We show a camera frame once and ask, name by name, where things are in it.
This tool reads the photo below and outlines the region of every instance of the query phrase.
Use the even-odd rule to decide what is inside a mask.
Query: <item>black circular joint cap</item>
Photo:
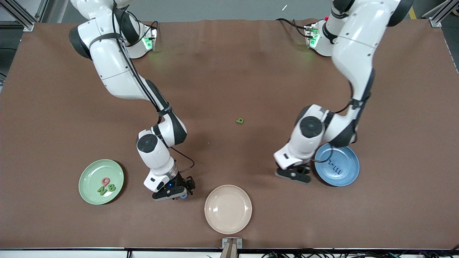
[[[322,122],[316,117],[305,117],[300,122],[301,133],[306,138],[313,138],[322,132]]]
[[[156,144],[158,144],[156,135],[144,135],[137,141],[137,149],[141,152],[149,153],[155,149]]]

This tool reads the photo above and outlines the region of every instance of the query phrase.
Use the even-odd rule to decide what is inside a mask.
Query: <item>green plate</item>
[[[113,200],[121,191],[124,174],[120,165],[110,159],[101,159],[89,165],[81,174],[78,189],[90,204],[100,205]]]

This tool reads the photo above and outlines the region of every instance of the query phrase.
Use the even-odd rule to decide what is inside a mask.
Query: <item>plate rim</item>
[[[248,219],[247,219],[247,222],[246,222],[246,224],[245,224],[240,230],[238,230],[238,231],[236,231],[236,232],[231,232],[231,233],[221,232],[220,230],[214,228],[214,227],[209,223],[209,217],[208,217],[208,215],[207,215],[207,206],[210,205],[210,203],[209,203],[209,202],[210,202],[210,201],[209,201],[209,197],[212,195],[213,192],[215,192],[215,191],[218,190],[219,188],[223,188],[223,187],[235,187],[236,189],[242,191],[242,192],[247,196],[247,199],[249,200],[249,204],[250,204],[250,214],[249,214],[249,217],[248,217]],[[253,212],[252,200],[250,199],[250,197],[249,197],[249,195],[247,194],[247,192],[244,191],[244,189],[242,189],[242,188],[240,188],[240,187],[238,187],[238,186],[236,186],[236,185],[221,185],[221,186],[218,186],[217,188],[213,189],[213,190],[209,193],[209,195],[208,195],[207,198],[206,198],[206,203],[204,204],[204,215],[205,215],[205,217],[206,217],[207,224],[209,224],[209,226],[210,226],[213,230],[217,231],[217,232],[220,233],[220,234],[225,234],[225,235],[236,234],[236,233],[238,233],[238,232],[241,232],[244,228],[246,228],[247,225],[248,225],[249,222],[250,222],[250,219],[252,218],[252,212]]]
[[[356,164],[357,164],[357,173],[354,174],[353,180],[351,180],[350,183],[345,184],[345,185],[337,185],[336,183],[331,183],[331,182],[329,181],[330,177],[325,176],[325,174],[323,173],[323,171],[322,171],[322,170],[319,171],[319,169],[317,169],[317,166],[315,166],[316,172],[317,172],[317,174],[319,175],[319,177],[320,177],[323,181],[325,181],[327,184],[329,184],[329,185],[331,185],[331,186],[343,187],[343,186],[348,186],[348,185],[352,184],[352,183],[357,179],[357,177],[358,177],[358,175],[359,175],[359,173],[360,173],[360,161],[358,160],[357,154],[356,154],[356,153],[354,152],[354,150],[352,150],[349,146],[344,146],[344,147],[337,148],[337,147],[332,146],[330,143],[325,143],[325,144],[323,144],[323,145],[316,151],[316,153],[314,154],[314,158],[315,158],[315,159],[318,158],[318,157],[317,157],[317,154],[318,154],[319,150],[320,150],[322,147],[324,147],[324,146],[327,146],[326,148],[330,148],[330,147],[331,147],[331,148],[335,148],[335,149],[350,150],[351,153],[355,156],[355,159],[356,159],[356,161],[357,161],[357,162],[356,162]]]
[[[87,200],[87,199],[83,196],[83,194],[81,193],[82,178],[83,178],[84,173],[86,173],[86,170],[87,170],[90,166],[92,166],[94,163],[102,162],[102,161],[109,161],[109,162],[111,162],[111,163],[114,163],[114,164],[117,166],[117,168],[119,168],[119,170],[121,171],[121,175],[123,176],[122,182],[121,182],[121,188],[120,188],[120,191],[119,191],[117,194],[115,194],[113,197],[109,198],[106,202],[103,202],[103,203],[93,203],[91,200]],[[116,162],[116,161],[114,161],[114,160],[112,160],[112,159],[103,158],[103,159],[99,159],[99,160],[94,161],[93,163],[89,164],[89,165],[83,170],[83,172],[81,173],[80,179],[78,180],[78,192],[80,193],[81,198],[82,198],[85,202],[87,202],[87,203],[89,203],[89,204],[92,204],[92,205],[102,205],[102,204],[106,204],[106,203],[112,201],[115,197],[117,197],[118,194],[121,192],[121,189],[123,188],[123,185],[124,185],[124,171],[123,171],[123,168],[121,167],[121,165],[118,164],[118,162]]]

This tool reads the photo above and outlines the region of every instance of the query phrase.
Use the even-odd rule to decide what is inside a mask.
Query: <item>yellow tape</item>
[[[410,8],[408,14],[409,14],[409,18],[410,18],[410,19],[416,20],[416,14],[414,13],[413,7]]]

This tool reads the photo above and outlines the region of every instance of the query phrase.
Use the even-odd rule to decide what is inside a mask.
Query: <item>plate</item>
[[[218,233],[234,234],[243,230],[252,216],[252,203],[244,190],[235,185],[215,188],[204,207],[209,225]]]
[[[324,163],[315,163],[319,176],[333,186],[347,186],[355,181],[360,164],[354,151],[349,147],[335,148],[330,144],[322,145],[315,154],[316,160],[330,159]]]
[[[113,160],[101,159],[83,171],[78,190],[83,200],[100,205],[113,200],[121,191],[123,183],[121,166]]]

